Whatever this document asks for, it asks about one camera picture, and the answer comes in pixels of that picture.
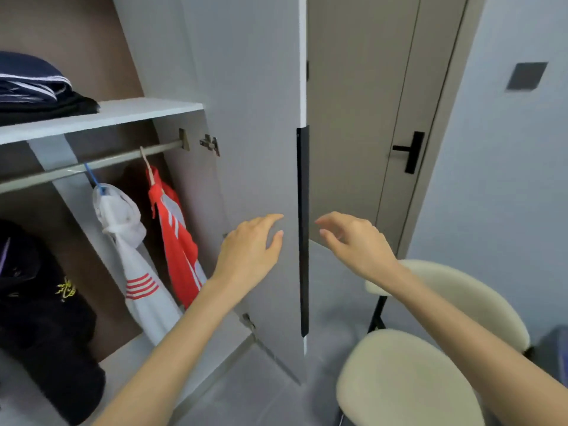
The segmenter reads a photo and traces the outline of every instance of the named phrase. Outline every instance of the yellow embroidered logo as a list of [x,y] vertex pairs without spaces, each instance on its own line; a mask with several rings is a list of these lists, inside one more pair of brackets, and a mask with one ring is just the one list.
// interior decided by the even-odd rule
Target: yellow embroidered logo
[[73,296],[77,291],[73,284],[71,284],[71,280],[65,277],[65,283],[58,284],[59,291],[55,294],[61,294],[61,301],[65,301],[67,298]]

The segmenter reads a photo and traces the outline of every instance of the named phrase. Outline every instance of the person's right arm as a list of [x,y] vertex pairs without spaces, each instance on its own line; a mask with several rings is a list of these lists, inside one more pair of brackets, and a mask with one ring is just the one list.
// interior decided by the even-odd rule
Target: person's right arm
[[568,389],[425,286],[370,222],[337,212],[316,222],[335,256],[402,302],[502,422],[568,425]]

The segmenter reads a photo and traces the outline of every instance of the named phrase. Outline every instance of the person's left hand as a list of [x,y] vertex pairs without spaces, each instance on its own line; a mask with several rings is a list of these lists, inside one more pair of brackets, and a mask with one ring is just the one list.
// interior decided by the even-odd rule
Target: person's left hand
[[274,223],[283,217],[282,214],[268,214],[239,224],[221,245],[215,272],[204,288],[219,290],[231,308],[237,305],[278,261],[283,231],[274,235],[268,248],[266,240]]

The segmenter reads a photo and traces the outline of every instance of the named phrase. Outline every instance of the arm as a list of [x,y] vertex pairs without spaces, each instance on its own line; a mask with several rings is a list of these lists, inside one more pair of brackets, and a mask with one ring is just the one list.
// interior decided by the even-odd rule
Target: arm
[[270,214],[241,223],[223,245],[211,279],[94,426],[166,425],[203,348],[233,307],[272,269],[282,231],[266,249],[268,231],[282,218]]
[[336,257],[401,301],[502,422],[568,424],[568,389],[425,286],[370,222],[337,212],[316,222]]

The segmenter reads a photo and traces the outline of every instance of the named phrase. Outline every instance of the open cabinet door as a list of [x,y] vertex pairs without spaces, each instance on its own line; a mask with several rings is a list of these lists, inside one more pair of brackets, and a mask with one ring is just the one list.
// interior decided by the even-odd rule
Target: open cabinet door
[[[209,133],[219,144],[230,226],[285,215],[275,228],[284,230],[280,261],[240,311],[302,381],[296,129],[306,124],[306,0],[181,0],[181,6]],[[307,320],[307,300],[305,306]]]

